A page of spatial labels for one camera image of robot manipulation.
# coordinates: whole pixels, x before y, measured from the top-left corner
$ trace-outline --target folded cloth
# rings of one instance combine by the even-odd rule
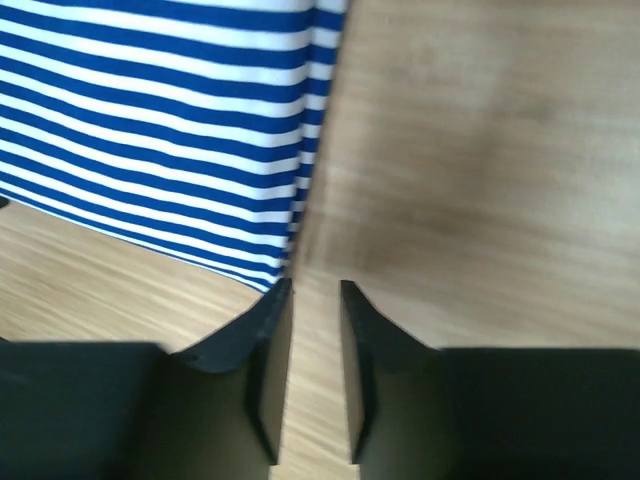
[[[347,0],[0,0],[0,195],[265,291]]]

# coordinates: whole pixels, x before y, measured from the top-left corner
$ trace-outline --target black object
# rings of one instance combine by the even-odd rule
[[[0,479],[267,480],[290,280],[175,355],[144,343],[0,343]]]
[[[640,353],[421,344],[343,281],[363,480],[640,479]]]

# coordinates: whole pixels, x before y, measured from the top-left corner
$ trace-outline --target towel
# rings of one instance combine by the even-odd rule
[[[0,0],[0,195],[260,291],[347,0]]]

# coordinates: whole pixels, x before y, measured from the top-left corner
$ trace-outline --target striped fabric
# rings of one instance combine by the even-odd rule
[[[347,0],[0,0],[0,195],[265,291]]]

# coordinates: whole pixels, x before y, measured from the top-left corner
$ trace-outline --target wooden surface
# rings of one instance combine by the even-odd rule
[[[433,345],[640,347],[639,24],[631,0],[353,3],[274,478],[355,478],[340,278]],[[257,298],[19,205],[0,211],[0,264],[10,339],[181,348]]]

